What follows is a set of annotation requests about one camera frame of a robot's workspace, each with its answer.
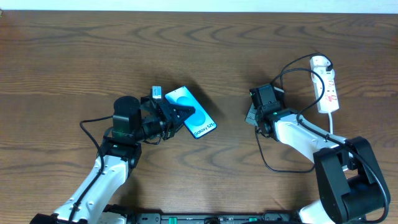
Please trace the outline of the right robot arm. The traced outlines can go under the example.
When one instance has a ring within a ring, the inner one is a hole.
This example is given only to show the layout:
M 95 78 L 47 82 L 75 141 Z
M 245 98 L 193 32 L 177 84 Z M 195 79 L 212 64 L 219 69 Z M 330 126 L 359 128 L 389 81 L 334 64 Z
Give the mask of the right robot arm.
M 313 163 L 319 200 L 300 212 L 305 223 L 366 223 L 365 216 L 383 209 L 391 195 L 373 149 L 360 136 L 346 139 L 309 123 L 299 112 L 284 108 L 284 91 L 263 85 L 249 91 L 256 111 L 256 134 L 286 144 Z

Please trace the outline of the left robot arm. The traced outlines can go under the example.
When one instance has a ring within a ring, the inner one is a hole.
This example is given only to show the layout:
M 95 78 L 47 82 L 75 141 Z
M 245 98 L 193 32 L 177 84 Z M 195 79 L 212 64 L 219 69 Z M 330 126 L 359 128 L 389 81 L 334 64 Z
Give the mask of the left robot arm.
M 154 138 L 168 140 L 195 113 L 192 106 L 169 103 L 151 96 L 122 96 L 114 102 L 112 127 L 96 143 L 97 158 L 75 193 L 51 215 L 41 213 L 32 223 L 134 223 L 134 215 L 109 201 L 137 166 L 141 144 Z

